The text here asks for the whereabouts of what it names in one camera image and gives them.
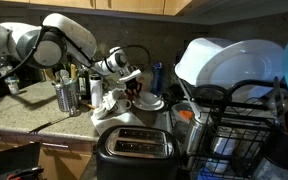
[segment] metal utensil holder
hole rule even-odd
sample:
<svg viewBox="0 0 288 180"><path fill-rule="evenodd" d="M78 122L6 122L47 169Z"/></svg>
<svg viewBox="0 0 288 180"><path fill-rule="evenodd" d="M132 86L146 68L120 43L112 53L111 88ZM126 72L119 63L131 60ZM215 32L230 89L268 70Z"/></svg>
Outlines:
<svg viewBox="0 0 288 180"><path fill-rule="evenodd" d="M200 112L207 114L207 120L198 147L186 155L186 161L194 160L189 167L191 179L251 179L263 159L262 145L276 130L275 119L263 103L232 102L231 97L242 86L274 87L274 84L245 80L228 89L221 99L208 99L196 97L191 89L194 87L183 80L180 83L191 102L207 107L205 112ZM232 153L225 154L232 146Z"/></svg>
<svg viewBox="0 0 288 180"><path fill-rule="evenodd" d="M58 83L54 86L59 109L62 112L70 112L70 110L78 108L79 92L77 81L69 83Z"/></svg>

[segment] kitchen counter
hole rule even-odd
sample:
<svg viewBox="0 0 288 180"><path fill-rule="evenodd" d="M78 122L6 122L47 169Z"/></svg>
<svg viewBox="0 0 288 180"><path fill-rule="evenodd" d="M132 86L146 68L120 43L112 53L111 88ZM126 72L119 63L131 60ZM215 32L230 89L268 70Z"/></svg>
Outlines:
<svg viewBox="0 0 288 180"><path fill-rule="evenodd" d="M90 110L83 105L80 105L79 110L79 116L67 118L68 112L59 110L51 83L36 83L21 89L19 95L0 98L0 130L28 133L45 123L67 118L40 130L38 134L96 142L99 134L90 119ZM165 124L165 116L160 112L147 113L135 107L130 110L149 127L161 128Z"/></svg>

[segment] toaster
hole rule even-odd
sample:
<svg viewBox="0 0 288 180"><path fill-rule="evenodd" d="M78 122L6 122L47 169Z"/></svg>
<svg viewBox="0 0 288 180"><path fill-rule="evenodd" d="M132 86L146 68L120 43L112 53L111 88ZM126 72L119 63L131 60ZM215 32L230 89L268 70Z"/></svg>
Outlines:
<svg viewBox="0 0 288 180"><path fill-rule="evenodd" d="M98 180L173 180L180 151L167 131L143 126L113 126L99 138Z"/></svg>

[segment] granite countertop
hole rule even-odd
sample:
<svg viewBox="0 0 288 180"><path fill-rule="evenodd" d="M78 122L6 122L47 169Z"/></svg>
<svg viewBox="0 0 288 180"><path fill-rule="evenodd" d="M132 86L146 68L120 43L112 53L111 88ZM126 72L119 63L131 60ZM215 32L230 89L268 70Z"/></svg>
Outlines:
<svg viewBox="0 0 288 180"><path fill-rule="evenodd" d="M81 105L79 110L79 116L67 118L69 113L60 111L51 83L36 83L21 89L19 95L0 98L0 130L28 133L45 123L67 118L38 134L97 141L99 135L90 120L89 109Z"/></svg>

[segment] cup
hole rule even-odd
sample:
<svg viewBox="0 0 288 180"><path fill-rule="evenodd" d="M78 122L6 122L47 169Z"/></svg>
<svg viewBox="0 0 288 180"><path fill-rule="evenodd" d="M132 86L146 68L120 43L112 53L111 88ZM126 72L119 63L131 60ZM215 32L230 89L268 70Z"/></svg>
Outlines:
<svg viewBox="0 0 288 180"><path fill-rule="evenodd" d="M132 103L128 99L119 99L116 101L114 113L124 113L131 108Z"/></svg>

